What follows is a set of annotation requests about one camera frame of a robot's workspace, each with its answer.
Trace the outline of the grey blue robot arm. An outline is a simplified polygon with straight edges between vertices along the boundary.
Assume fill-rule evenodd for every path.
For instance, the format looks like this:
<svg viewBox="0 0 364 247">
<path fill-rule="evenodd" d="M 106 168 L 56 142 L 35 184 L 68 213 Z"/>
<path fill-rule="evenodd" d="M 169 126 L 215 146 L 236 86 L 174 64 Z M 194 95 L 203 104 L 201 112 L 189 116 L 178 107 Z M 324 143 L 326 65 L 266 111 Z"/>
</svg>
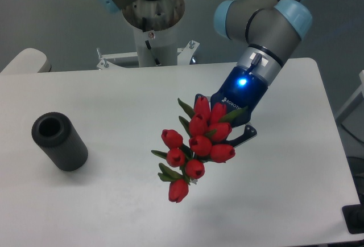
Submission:
<svg viewBox="0 0 364 247">
<path fill-rule="evenodd" d="M 175 28 L 185 12 L 184 0 L 99 0 L 110 13 L 121 12 L 133 28 L 140 67 L 189 64 L 196 43 L 177 51 Z M 303 0 L 224 1 L 214 12 L 215 31 L 224 38 L 245 41 L 247 48 L 211 106 L 222 103 L 229 113 L 243 109 L 233 127 L 244 126 L 241 136 L 229 141 L 239 146 L 256 135 L 250 118 L 293 51 L 312 25 Z"/>
</svg>

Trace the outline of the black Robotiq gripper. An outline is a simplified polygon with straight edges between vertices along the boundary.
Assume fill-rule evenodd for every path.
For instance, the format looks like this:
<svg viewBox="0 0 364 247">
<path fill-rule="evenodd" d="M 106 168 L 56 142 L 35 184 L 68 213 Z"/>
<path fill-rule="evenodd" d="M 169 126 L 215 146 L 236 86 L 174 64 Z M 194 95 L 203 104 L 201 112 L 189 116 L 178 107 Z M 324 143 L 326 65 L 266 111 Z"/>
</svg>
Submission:
<svg viewBox="0 0 364 247">
<path fill-rule="evenodd" d="M 234 110 L 246 108 L 244 113 L 236 117 L 232 122 L 232 127 L 237 127 L 248 123 L 251 113 L 267 91 L 267 84 L 258 77 L 246 73 L 240 66 L 235 66 L 220 89 L 210 96 L 201 93 L 195 95 L 194 105 L 199 98 L 206 98 L 212 107 L 216 103 L 227 106 L 227 113 Z M 228 145 L 238 147 L 257 135 L 257 130 L 252 125 L 245 125 L 243 134 L 235 139 L 227 141 Z"/>
</svg>

